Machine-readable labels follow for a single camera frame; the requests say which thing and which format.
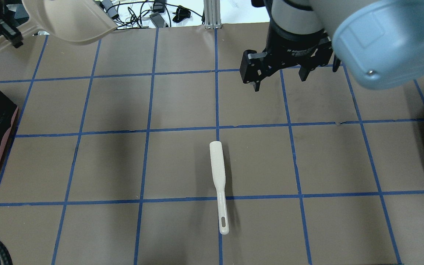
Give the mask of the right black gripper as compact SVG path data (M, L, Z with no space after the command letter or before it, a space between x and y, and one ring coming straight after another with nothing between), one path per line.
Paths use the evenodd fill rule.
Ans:
M298 35L270 22L264 49L262 52L245 50L239 72L242 82L253 83L254 92L259 92L261 82L278 70L300 66L299 78L305 82L311 71L327 66L331 57L335 63L332 70L336 72L340 59L333 55L332 42L325 29Z

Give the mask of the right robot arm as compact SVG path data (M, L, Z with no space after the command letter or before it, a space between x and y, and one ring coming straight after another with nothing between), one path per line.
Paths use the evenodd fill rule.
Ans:
M332 62L367 89L389 89L424 75L424 0L253 0L270 18L266 47L245 50L244 84L258 91L277 71L299 78Z

